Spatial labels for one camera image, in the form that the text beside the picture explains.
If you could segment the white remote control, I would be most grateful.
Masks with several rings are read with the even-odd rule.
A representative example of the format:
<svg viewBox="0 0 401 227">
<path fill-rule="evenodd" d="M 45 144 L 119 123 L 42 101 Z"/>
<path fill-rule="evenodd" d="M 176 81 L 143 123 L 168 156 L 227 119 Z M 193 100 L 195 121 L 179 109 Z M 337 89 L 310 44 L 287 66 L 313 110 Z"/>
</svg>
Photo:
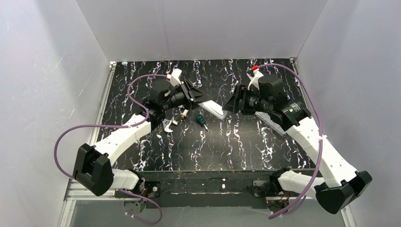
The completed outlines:
<svg viewBox="0 0 401 227">
<path fill-rule="evenodd" d="M 227 111 L 223 110 L 223 107 L 213 100 L 208 100 L 202 103 L 199 103 L 198 106 L 206 110 L 207 112 L 211 113 L 215 117 L 219 118 L 220 120 L 223 120 L 227 116 Z"/>
</svg>

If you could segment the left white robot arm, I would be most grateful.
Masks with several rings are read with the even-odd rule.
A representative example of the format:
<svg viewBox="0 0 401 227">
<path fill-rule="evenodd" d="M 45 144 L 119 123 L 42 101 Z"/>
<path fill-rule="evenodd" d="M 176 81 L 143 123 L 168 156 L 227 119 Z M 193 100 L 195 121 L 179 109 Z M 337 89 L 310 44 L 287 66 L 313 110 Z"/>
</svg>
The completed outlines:
<svg viewBox="0 0 401 227">
<path fill-rule="evenodd" d="M 137 111 L 124 128 L 117 129 L 94 145 L 83 144 L 78 149 L 72 177 L 94 195 L 101 196 L 111 189 L 144 191 L 145 180 L 137 172 L 113 169 L 113 165 L 129 147 L 162 123 L 167 110 L 183 106 L 182 118 L 185 118 L 191 109 L 200 106 L 219 119 L 226 116 L 219 104 L 198 91 L 188 80 L 156 80 L 143 105 L 148 111 Z"/>
</svg>

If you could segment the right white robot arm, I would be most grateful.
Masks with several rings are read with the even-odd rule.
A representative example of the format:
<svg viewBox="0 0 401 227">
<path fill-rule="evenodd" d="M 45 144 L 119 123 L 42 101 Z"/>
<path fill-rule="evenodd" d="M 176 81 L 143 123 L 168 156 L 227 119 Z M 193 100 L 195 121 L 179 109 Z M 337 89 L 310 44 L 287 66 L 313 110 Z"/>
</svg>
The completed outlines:
<svg viewBox="0 0 401 227">
<path fill-rule="evenodd" d="M 312 176 L 289 168 L 271 174 L 266 189 L 273 193 L 296 192 L 316 199 L 324 210 L 336 214 L 372 182 L 369 172 L 358 171 L 339 154 L 307 107 L 287 97 L 280 78 L 263 76 L 257 79 L 256 85 L 237 85 L 223 109 L 234 114 L 268 114 L 315 163 Z"/>
</svg>

